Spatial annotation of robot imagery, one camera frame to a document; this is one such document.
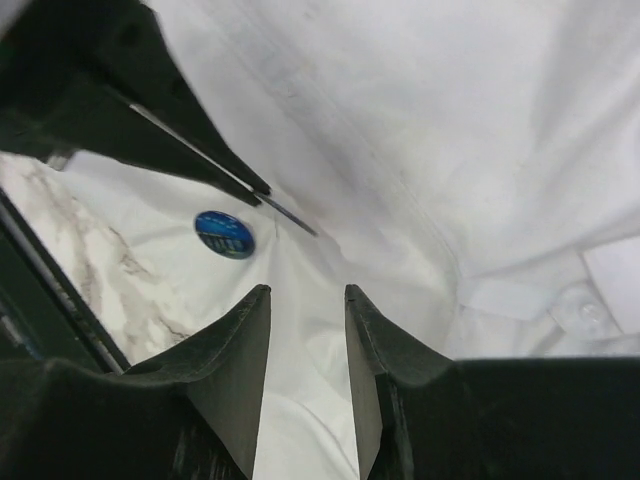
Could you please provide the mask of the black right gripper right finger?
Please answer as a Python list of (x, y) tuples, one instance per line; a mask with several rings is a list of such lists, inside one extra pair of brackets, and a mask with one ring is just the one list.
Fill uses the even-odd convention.
[(363, 479), (635, 479), (634, 357), (451, 360), (357, 286), (345, 333)]

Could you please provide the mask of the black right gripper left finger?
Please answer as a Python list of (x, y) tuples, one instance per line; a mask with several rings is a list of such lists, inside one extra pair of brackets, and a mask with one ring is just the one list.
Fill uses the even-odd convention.
[(5, 479), (249, 479), (271, 328), (254, 287), (223, 317), (123, 374), (65, 359), (1, 365)]

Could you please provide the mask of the blue yellow round brooch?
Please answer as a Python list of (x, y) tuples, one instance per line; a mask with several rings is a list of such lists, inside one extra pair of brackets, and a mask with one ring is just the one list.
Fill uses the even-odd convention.
[(300, 219), (291, 211), (287, 210), (284, 206), (280, 205), (271, 196), (262, 195), (261, 199), (264, 203), (268, 204), (270, 207), (275, 209), (281, 215), (285, 216), (287, 219), (289, 219), (291, 222), (293, 222), (295, 225), (303, 229), (305, 232), (307, 232), (311, 236), (313, 237), (318, 236), (318, 233), (310, 225), (308, 225), (306, 222), (304, 222), (302, 219)]

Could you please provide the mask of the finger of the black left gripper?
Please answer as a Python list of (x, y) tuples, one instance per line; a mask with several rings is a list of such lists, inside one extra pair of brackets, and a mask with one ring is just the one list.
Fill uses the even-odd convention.
[(1, 149), (46, 160), (83, 150), (123, 164), (212, 186), (250, 206), (262, 204), (245, 175), (214, 147), (178, 132), (106, 85), (60, 93), (24, 89), (1, 96)]
[(178, 132), (214, 147), (259, 195), (270, 186), (226, 144), (174, 63), (154, 12), (140, 1), (5, 1), (1, 96), (106, 85)]

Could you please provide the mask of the white shirt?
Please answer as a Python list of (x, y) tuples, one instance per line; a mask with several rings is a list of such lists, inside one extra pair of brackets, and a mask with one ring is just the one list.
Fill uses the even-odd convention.
[[(62, 182), (194, 322), (272, 293), (258, 479), (355, 479), (344, 290), (451, 358), (639, 352), (635, 1), (155, 1), (231, 148), (310, 224), (80, 155)], [(193, 222), (244, 223), (253, 255)]]

